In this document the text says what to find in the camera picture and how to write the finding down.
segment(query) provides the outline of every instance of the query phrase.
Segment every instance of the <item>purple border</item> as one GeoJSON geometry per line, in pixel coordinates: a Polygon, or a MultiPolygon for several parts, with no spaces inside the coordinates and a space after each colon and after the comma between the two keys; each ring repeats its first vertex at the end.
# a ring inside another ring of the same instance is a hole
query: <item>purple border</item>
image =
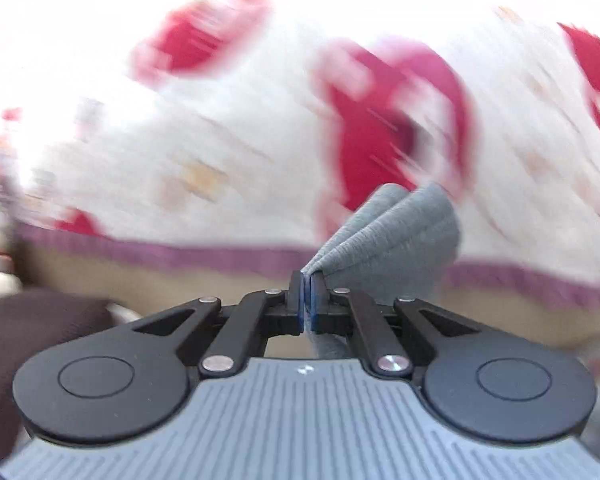
{"type": "MultiPolygon", "coordinates": [[[[205,267],[221,272],[255,272],[283,278],[301,269],[314,250],[292,248],[175,248],[144,242],[80,235],[20,223],[18,232],[29,242],[78,254],[91,254],[160,270],[205,267]]],[[[507,288],[531,296],[549,308],[600,307],[600,287],[567,282],[535,270],[485,262],[459,262],[445,283],[455,288],[471,286],[507,288]]]]}

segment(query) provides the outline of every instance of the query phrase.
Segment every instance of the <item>gray cloth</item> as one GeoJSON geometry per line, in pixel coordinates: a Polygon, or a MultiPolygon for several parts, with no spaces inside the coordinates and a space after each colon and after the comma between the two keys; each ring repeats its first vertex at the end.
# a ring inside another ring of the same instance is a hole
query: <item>gray cloth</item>
{"type": "MultiPolygon", "coordinates": [[[[460,231],[453,206],[437,184],[409,193],[385,184],[356,211],[306,264],[321,270],[327,287],[364,290],[377,303],[397,296],[428,298],[458,250],[460,231]]],[[[309,333],[318,357],[349,355],[343,339],[309,333]]]]}

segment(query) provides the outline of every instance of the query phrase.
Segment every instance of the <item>beige fabric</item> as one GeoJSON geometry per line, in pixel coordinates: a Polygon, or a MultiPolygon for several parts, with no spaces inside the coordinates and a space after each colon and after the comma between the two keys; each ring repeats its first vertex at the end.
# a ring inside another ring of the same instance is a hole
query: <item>beige fabric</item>
{"type": "MultiPolygon", "coordinates": [[[[64,292],[109,296],[143,315],[200,296],[217,296],[224,304],[237,303],[252,290],[286,288],[288,284],[288,278],[272,280],[246,272],[160,272],[35,246],[28,247],[25,254],[36,283],[64,292]]],[[[549,310],[519,294],[485,289],[443,290],[436,302],[463,316],[552,346],[573,347],[600,337],[600,308],[549,310]]],[[[274,338],[267,354],[312,356],[304,338],[291,336],[274,338]]]]}

